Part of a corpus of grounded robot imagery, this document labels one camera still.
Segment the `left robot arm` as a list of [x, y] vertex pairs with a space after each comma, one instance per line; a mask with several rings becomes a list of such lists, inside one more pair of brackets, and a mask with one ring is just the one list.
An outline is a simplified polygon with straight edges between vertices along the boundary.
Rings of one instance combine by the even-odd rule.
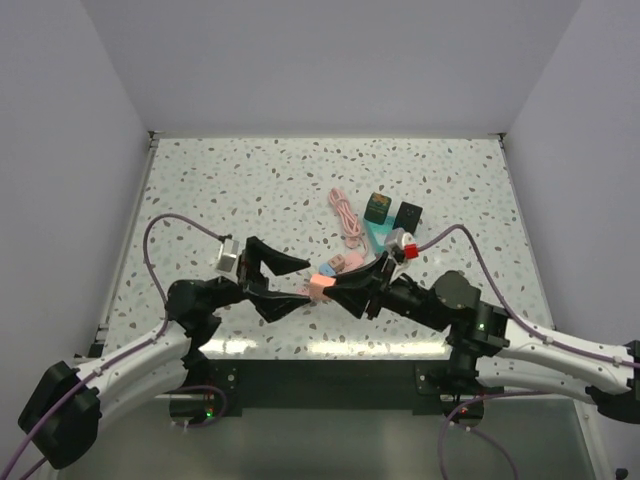
[[177, 280], [163, 298], [164, 317], [145, 335], [80, 365], [59, 361], [42, 375], [18, 418], [26, 435], [54, 470], [79, 460], [107, 419], [159, 394], [200, 390], [207, 368], [201, 346], [221, 324], [216, 311], [249, 301], [267, 322], [275, 322], [310, 298], [272, 291], [261, 269], [284, 276], [309, 268], [306, 259], [279, 252], [257, 237], [247, 238], [230, 263], [234, 278]]

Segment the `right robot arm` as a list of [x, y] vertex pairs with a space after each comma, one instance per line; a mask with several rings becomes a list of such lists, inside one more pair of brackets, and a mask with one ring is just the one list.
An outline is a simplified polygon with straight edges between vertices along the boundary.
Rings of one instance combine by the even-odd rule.
[[356, 318], [386, 309], [442, 332], [449, 357], [424, 372], [427, 384], [451, 396], [509, 388], [564, 395], [606, 418], [639, 421], [639, 344], [608, 345], [518, 320], [482, 300], [455, 271], [424, 288], [381, 257], [341, 274], [324, 294]]

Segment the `orange plug adapter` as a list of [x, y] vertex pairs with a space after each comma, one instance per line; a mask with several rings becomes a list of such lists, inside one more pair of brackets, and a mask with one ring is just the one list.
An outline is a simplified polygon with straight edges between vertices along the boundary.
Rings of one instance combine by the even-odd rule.
[[325, 289], [335, 284], [335, 278], [319, 273], [313, 274], [308, 284], [308, 294], [313, 301], [330, 301]]

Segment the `pink power strip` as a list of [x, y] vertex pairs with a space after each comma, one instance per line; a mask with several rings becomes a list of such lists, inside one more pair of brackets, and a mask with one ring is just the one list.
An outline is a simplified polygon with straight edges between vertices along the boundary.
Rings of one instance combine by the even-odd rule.
[[303, 280], [297, 288], [297, 292], [319, 299], [321, 295], [317, 293], [317, 276], [335, 277], [338, 274], [353, 271], [364, 265], [366, 254], [357, 250], [351, 250], [344, 254], [336, 254], [329, 259], [320, 261], [311, 267], [311, 271], [303, 275]]

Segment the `pink brown plug adapter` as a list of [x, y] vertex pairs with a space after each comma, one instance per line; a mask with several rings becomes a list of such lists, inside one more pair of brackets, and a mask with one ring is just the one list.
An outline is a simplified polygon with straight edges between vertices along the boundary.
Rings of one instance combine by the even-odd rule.
[[346, 267], [345, 257], [341, 254], [335, 255], [327, 262], [336, 273], [340, 273]]

